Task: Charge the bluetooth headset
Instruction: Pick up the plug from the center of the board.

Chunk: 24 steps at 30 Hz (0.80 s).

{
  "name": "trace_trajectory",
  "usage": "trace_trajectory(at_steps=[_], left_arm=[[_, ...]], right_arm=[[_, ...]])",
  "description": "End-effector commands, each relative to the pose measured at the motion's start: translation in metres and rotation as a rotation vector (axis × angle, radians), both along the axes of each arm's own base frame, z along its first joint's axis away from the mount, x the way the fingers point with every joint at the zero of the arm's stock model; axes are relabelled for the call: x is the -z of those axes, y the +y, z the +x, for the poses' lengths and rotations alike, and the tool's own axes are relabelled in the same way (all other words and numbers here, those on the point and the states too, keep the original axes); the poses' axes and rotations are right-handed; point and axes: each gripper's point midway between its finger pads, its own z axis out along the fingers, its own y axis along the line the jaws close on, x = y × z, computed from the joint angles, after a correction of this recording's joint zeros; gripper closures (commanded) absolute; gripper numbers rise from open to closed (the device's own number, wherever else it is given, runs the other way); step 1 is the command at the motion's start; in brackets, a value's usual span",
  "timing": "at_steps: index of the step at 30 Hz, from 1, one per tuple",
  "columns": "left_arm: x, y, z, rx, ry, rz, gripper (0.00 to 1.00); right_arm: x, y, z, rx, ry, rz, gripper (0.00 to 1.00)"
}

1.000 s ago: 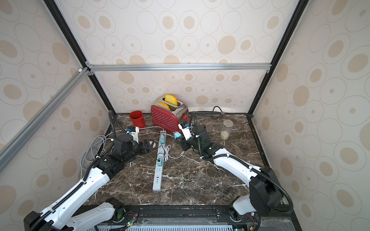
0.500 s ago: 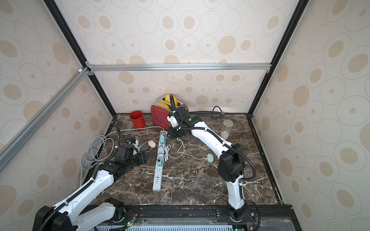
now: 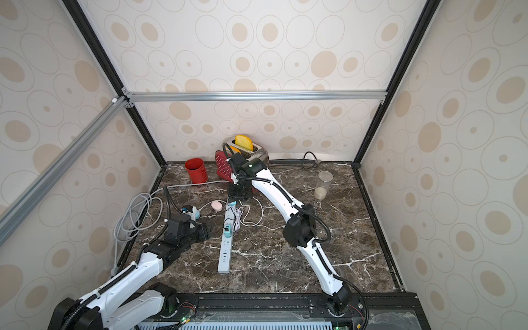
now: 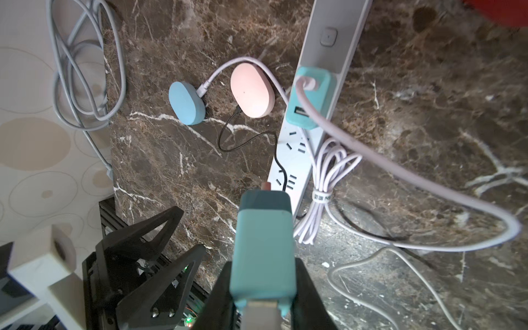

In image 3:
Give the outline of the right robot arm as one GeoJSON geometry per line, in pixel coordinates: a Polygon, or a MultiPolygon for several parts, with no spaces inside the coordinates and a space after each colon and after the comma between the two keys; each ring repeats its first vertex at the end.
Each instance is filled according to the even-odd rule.
{"type": "Polygon", "coordinates": [[[316,274],[321,290],[327,295],[329,312],[341,317],[352,307],[361,313],[364,329],[370,316],[367,301],[356,285],[338,275],[324,253],[321,245],[331,241],[331,231],[313,206],[287,192],[256,151],[234,148],[227,142],[222,144],[222,151],[232,170],[229,198],[245,202],[253,197],[254,190],[268,198],[285,220],[284,239],[301,252],[316,274]]]}

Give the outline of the pink earbud case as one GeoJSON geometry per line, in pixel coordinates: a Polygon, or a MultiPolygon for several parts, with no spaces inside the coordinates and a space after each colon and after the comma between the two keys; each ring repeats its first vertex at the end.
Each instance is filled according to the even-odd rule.
{"type": "Polygon", "coordinates": [[[223,210],[223,204],[218,200],[213,201],[211,203],[211,207],[213,208],[215,212],[220,212],[223,210]]]}

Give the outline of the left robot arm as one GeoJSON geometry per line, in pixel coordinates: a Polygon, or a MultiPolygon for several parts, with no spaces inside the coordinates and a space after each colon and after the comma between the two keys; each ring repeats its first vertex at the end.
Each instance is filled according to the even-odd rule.
{"type": "Polygon", "coordinates": [[[161,274],[195,243],[210,239],[210,225],[195,218],[192,210],[179,208],[164,188],[168,218],[155,239],[137,259],[105,284],[73,300],[66,298],[54,309],[49,329],[132,329],[151,316],[176,318],[177,329],[187,323],[196,308],[180,301],[176,291],[157,283],[139,296],[136,292],[161,274]]]}

